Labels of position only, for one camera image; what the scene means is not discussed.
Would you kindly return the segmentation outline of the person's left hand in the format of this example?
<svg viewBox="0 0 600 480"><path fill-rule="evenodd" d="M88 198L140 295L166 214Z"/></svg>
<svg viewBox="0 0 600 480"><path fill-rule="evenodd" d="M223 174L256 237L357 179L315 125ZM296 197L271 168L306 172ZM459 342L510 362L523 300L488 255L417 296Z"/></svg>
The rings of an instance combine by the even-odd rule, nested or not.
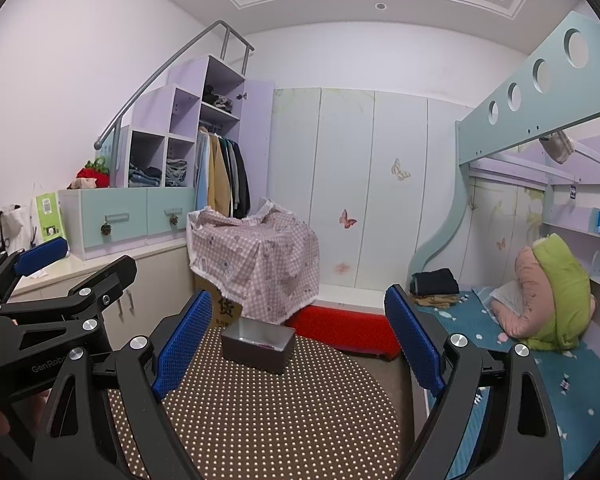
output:
<svg viewBox="0 0 600 480"><path fill-rule="evenodd" d="M22 401L24 405L21 417L27 423L30 430L35 434L41 426L41 420L46 407L50 390L43 391ZM10 429L8 418L0 411L0 437L6 436Z"/></svg>

